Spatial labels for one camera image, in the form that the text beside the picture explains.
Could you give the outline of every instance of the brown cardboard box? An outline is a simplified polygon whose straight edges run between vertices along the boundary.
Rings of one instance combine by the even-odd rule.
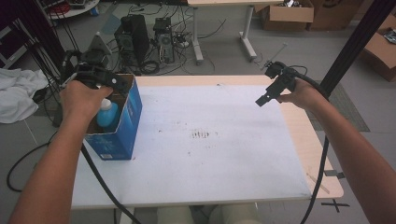
[[[383,36],[389,29],[396,29],[396,17],[389,15],[378,31],[367,43],[361,53],[361,59],[387,81],[396,81],[396,45]]]
[[[311,31],[343,30],[352,21],[363,0],[311,0],[315,7]]]
[[[303,7],[255,6],[261,12],[262,28],[275,31],[303,31],[314,19],[314,7],[310,0],[300,1]]]

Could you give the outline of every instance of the person's left hand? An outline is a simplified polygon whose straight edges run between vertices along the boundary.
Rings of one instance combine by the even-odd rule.
[[[110,95],[113,89],[103,86],[99,90],[93,90],[79,81],[69,82],[61,91],[62,107],[65,120],[77,122],[91,122],[100,109],[102,100]]]

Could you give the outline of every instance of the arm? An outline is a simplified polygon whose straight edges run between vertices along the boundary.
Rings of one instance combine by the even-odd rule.
[[[23,189],[9,223],[69,223],[78,155],[87,128],[112,90],[78,81],[61,92],[64,120]]]
[[[371,223],[396,223],[396,173],[375,148],[311,85],[297,80],[295,92],[281,95],[311,111],[322,125],[346,179]]]

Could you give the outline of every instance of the forearm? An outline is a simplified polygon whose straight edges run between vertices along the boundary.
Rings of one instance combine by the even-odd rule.
[[[9,223],[68,223],[87,122],[64,121],[35,168]]]
[[[396,223],[396,174],[373,146],[328,102],[312,112],[327,134],[364,213],[372,223]]]

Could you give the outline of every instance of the bottle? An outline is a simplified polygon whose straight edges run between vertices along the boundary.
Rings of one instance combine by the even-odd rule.
[[[106,98],[103,99],[96,121],[105,133],[114,133],[120,121],[119,106]]]

